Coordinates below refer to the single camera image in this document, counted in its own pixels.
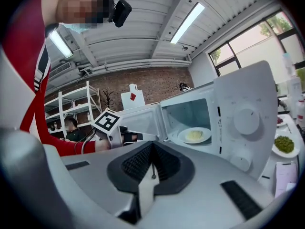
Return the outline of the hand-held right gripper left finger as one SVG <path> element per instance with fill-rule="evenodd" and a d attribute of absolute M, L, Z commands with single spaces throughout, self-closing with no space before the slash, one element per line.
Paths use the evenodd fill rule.
<path fill-rule="evenodd" d="M 107 176 L 119 191 L 138 194 L 138 186 L 152 163 L 152 146 L 152 141 L 145 142 L 108 164 Z"/>

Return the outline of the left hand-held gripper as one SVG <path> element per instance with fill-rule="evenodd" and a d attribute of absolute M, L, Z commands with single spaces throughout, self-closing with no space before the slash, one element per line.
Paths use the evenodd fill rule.
<path fill-rule="evenodd" d="M 138 140 L 137 134 L 125 133 L 128 127 L 120 126 L 121 121 L 122 117 L 115 112 L 105 110 L 92 122 L 98 138 L 108 141 L 111 149 L 121 147 L 122 143 L 135 143 Z"/>

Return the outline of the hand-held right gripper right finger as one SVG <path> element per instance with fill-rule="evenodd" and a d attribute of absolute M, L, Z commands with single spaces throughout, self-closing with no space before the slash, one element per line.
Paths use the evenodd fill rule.
<path fill-rule="evenodd" d="M 195 175 L 190 158 L 157 141 L 152 143 L 152 164 L 159 179 L 159 184 L 154 187 L 155 195 L 178 194 Z"/>

